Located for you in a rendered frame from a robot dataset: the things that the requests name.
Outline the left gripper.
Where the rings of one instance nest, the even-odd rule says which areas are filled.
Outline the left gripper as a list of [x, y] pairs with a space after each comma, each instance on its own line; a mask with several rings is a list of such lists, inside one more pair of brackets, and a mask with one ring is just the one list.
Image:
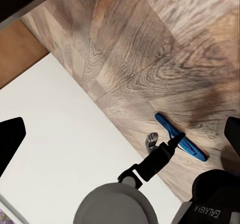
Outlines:
[[178, 146], [179, 142], [186, 136], [183, 132], [177, 137], [173, 137], [168, 141], [168, 145], [163, 142], [159, 145], [158, 149], [154, 150], [145, 160], [148, 161], [156, 173], [162, 170], [170, 161], [175, 153], [175, 148]]

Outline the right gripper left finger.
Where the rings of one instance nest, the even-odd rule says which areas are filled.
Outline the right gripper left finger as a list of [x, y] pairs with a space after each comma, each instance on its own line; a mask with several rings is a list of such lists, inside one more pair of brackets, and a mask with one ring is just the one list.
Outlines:
[[0, 122], [0, 177], [25, 136], [26, 129], [21, 117]]

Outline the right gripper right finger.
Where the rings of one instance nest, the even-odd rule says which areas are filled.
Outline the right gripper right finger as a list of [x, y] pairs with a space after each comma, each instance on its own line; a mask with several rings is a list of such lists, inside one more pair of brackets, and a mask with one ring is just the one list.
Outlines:
[[229, 117], [227, 119], [224, 135], [233, 146], [234, 150], [240, 157], [240, 119]]

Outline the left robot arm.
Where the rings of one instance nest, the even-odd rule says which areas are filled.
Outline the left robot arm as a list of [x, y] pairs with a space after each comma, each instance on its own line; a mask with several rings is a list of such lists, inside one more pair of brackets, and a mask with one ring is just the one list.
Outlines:
[[151, 133], [147, 136], [145, 145], [148, 150], [149, 156], [144, 159], [140, 164], [134, 164], [128, 170], [124, 171], [119, 177], [119, 183], [126, 183], [135, 187], [136, 189], [141, 188], [143, 185], [141, 180], [133, 172], [134, 169], [137, 170], [138, 174], [148, 182], [154, 175], [156, 175], [160, 170], [162, 170], [170, 161], [175, 153], [175, 148], [178, 146], [179, 142], [186, 136], [183, 132], [177, 137], [173, 137], [168, 141], [168, 145], [163, 142], [159, 146], [156, 146], [158, 141], [158, 133]]

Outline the sandal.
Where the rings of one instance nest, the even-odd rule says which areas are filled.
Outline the sandal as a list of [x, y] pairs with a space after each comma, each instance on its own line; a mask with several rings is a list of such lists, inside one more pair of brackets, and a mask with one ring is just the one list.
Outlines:
[[[160, 113], [155, 115], [158, 122], [169, 132], [170, 140], [172, 137], [177, 137], [181, 133]], [[187, 137], [184, 136], [182, 141], [179, 142], [180, 146], [184, 148], [190, 155], [198, 158], [201, 161], [207, 162], [207, 156]]]

